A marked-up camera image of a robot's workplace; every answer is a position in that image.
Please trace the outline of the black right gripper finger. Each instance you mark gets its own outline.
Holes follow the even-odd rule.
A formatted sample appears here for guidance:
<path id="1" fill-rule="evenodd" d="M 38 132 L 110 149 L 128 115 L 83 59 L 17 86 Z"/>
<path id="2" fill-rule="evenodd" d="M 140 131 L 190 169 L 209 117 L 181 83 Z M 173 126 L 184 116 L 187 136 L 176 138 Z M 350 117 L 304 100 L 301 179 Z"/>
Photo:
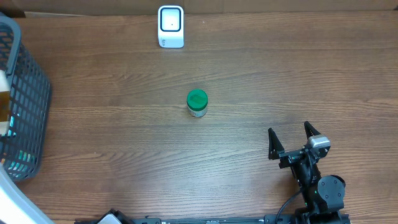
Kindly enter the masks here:
<path id="1" fill-rule="evenodd" d="M 279 159 L 280 154 L 285 152 L 283 145 L 280 143 L 279 138 L 272 128 L 268 129 L 269 135 L 269 155 L 270 160 Z"/>
<path id="2" fill-rule="evenodd" d="M 312 136 L 317 136 L 317 135 L 321 135 L 321 133 L 319 131 L 317 131 L 311 124 L 309 121 L 305 121 L 304 122 L 304 128 L 305 128 L 305 133 L 307 136 L 307 139 L 309 139 Z"/>

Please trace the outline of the green lid white jar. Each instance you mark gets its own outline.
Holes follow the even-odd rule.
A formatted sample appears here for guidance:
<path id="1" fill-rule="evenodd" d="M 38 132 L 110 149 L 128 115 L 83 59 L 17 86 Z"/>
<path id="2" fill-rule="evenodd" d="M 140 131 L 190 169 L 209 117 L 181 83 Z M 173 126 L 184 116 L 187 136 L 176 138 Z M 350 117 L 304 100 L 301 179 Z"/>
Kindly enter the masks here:
<path id="1" fill-rule="evenodd" d="M 194 89 L 187 95 L 187 108 L 193 117 L 201 118 L 207 112 L 208 95 L 201 89 Z"/>

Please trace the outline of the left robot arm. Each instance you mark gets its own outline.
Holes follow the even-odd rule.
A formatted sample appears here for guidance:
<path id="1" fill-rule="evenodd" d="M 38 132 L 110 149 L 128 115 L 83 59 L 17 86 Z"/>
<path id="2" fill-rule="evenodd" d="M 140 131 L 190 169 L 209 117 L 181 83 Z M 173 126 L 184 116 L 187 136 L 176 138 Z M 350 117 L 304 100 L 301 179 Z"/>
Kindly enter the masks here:
<path id="1" fill-rule="evenodd" d="M 54 224 L 11 180 L 1 165 L 1 222 Z M 76 221 L 76 223 L 123 224 L 132 223 L 130 219 L 115 210 L 110 210 L 99 220 Z"/>

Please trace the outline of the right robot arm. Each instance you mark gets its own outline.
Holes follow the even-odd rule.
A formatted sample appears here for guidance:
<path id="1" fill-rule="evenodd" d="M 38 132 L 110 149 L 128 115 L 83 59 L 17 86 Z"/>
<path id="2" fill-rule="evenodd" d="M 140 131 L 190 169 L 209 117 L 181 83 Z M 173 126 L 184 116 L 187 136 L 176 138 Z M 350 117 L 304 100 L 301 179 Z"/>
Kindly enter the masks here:
<path id="1" fill-rule="evenodd" d="M 265 223 L 345 224 L 348 215 L 344 208 L 346 183 L 338 175 L 321 176 L 317 162 L 326 157 L 330 140 L 308 121 L 304 122 L 307 143 L 300 149 L 285 151 L 275 131 L 268 129 L 270 160 L 278 160 L 279 167 L 290 168 L 299 190 L 294 193 L 275 215 L 265 215 Z"/>

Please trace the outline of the white barcode scanner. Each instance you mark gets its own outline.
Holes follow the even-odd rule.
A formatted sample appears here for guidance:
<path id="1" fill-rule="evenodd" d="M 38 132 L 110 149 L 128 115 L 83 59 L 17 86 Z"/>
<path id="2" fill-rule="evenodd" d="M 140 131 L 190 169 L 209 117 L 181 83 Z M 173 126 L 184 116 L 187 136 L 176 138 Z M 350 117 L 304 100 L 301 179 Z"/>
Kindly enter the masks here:
<path id="1" fill-rule="evenodd" d="M 166 49 L 184 47 L 184 10 L 180 6 L 164 5 L 158 10 L 159 45 Z"/>

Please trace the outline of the grey plastic mesh basket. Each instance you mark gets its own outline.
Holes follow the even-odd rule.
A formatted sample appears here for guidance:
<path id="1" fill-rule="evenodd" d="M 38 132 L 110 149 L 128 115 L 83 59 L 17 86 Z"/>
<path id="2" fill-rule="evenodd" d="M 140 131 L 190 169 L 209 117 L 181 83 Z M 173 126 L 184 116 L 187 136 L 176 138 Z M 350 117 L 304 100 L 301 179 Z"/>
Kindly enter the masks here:
<path id="1" fill-rule="evenodd" d="M 1 70 L 10 84 L 10 115 L 19 114 L 28 121 L 38 135 L 39 172 L 52 99 L 49 78 L 22 43 L 18 23 L 1 14 Z"/>

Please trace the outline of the items inside basket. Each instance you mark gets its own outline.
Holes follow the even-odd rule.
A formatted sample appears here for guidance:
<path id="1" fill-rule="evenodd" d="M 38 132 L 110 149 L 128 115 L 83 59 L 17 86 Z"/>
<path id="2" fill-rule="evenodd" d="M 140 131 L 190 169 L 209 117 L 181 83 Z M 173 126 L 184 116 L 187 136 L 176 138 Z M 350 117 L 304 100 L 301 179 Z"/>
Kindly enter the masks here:
<path id="1" fill-rule="evenodd" d="M 1 165 L 13 181 L 36 176 L 39 168 L 38 135 L 19 114 L 11 116 L 9 129 L 1 135 Z"/>

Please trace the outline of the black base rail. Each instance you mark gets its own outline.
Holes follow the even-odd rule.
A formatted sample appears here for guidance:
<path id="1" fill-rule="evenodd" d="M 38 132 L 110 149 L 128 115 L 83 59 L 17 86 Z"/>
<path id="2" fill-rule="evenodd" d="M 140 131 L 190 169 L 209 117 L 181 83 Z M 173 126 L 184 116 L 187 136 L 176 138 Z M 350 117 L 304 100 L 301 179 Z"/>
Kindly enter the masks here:
<path id="1" fill-rule="evenodd" d="M 141 219 L 130 219 L 127 223 L 133 224 L 238 224 L 238 223 L 248 223 L 248 224 L 275 224 L 276 215 L 265 215 L 264 217 L 254 217 L 254 218 L 194 218 L 194 219 L 171 219 L 171 220 L 161 220 L 160 218 L 141 218 Z M 76 220 L 74 223 L 84 223 L 84 224 L 92 224 L 98 223 L 99 220 L 90 220 L 90 221 L 78 221 Z M 293 223 L 305 223 L 295 221 L 295 217 L 293 215 L 280 215 L 277 223 L 280 224 L 293 224 Z M 342 223 L 342 224 L 351 224 L 351 220 L 348 215 L 342 215 L 341 221 L 338 221 L 336 218 L 332 218 L 332 221 L 321 221 L 319 218 L 314 219 L 314 221 L 310 221 L 310 223 Z"/>

